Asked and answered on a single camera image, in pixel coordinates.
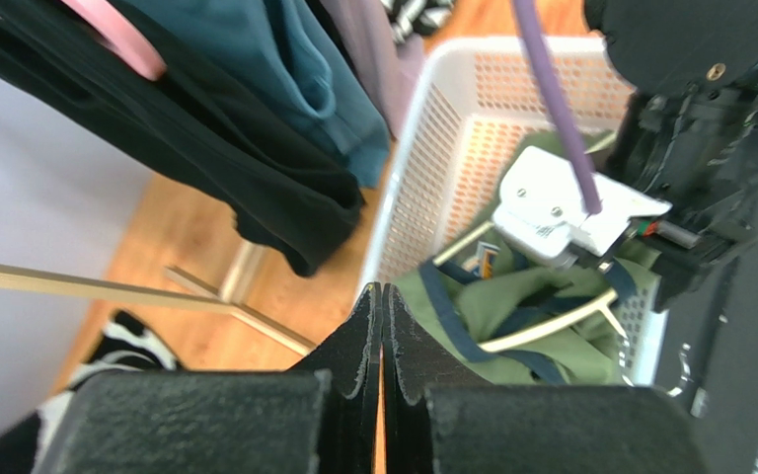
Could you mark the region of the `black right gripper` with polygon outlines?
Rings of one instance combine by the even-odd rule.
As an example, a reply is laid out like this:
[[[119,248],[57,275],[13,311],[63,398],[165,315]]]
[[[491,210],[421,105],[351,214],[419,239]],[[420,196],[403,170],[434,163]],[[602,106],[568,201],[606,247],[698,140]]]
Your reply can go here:
[[[653,308],[664,310],[758,239],[740,215],[758,173],[758,92],[632,94],[605,173],[672,205],[640,239],[659,253]]]

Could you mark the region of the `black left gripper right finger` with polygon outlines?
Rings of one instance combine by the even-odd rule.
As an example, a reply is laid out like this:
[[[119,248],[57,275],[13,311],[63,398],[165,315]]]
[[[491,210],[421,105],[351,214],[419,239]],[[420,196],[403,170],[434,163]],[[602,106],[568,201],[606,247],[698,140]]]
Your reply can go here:
[[[382,290],[391,473],[704,473],[686,416],[659,391],[486,382]]]

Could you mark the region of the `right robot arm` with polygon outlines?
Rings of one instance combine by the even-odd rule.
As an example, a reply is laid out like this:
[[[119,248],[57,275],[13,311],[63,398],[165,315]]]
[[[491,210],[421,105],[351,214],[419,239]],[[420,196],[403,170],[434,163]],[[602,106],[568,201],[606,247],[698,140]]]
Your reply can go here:
[[[758,172],[758,1],[588,1],[586,25],[633,88],[603,173],[670,209],[635,237],[659,254],[654,309],[755,241],[741,219]]]

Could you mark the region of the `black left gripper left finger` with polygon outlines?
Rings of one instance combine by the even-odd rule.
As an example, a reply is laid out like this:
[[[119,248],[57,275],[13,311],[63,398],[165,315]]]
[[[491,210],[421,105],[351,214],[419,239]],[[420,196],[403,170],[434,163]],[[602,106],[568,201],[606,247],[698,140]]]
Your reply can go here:
[[[65,413],[40,473],[370,473],[381,286],[291,368],[111,372]]]

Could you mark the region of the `green tank top navy trim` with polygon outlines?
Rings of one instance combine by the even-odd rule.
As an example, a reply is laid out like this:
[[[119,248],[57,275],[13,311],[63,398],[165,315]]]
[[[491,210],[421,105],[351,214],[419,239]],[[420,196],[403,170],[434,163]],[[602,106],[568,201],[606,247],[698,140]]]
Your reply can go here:
[[[579,266],[555,271],[531,262],[495,230],[441,266],[431,260],[394,284],[412,317],[451,355],[483,379],[506,385],[608,385],[622,381],[620,338],[604,314],[527,345],[497,353],[481,345],[585,305],[616,283],[620,317],[658,283],[658,254],[625,243],[607,273]]]

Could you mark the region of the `cream plastic hanger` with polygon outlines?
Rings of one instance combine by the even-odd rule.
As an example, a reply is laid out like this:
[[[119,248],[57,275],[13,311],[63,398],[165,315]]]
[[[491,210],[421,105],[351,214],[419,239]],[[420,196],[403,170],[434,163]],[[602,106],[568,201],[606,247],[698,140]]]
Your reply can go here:
[[[541,355],[525,350],[525,345],[545,339],[598,311],[592,306],[597,301],[594,297],[557,297],[550,294],[550,291],[559,292],[561,289],[553,285],[552,276],[547,270],[533,266],[516,244],[497,231],[486,228],[480,236],[474,232],[468,236],[474,241],[483,239],[487,244],[495,242],[495,259],[506,259],[508,272],[493,274],[494,282],[489,283],[484,275],[468,272],[452,260],[439,266],[427,261],[417,269],[430,312],[439,326],[436,338],[445,343],[450,352],[469,362],[506,356],[529,365],[533,358],[540,358]],[[495,318],[494,309],[486,312],[485,322],[496,323],[489,329],[486,323],[475,322],[471,311],[459,313],[450,295],[452,285],[461,288],[468,286],[472,290],[494,290],[496,284],[509,284],[513,278],[531,283],[533,277],[539,276],[544,280],[535,287],[528,284],[523,286],[518,296],[511,299],[501,295],[490,298],[491,303],[500,301],[504,309],[500,320]]]

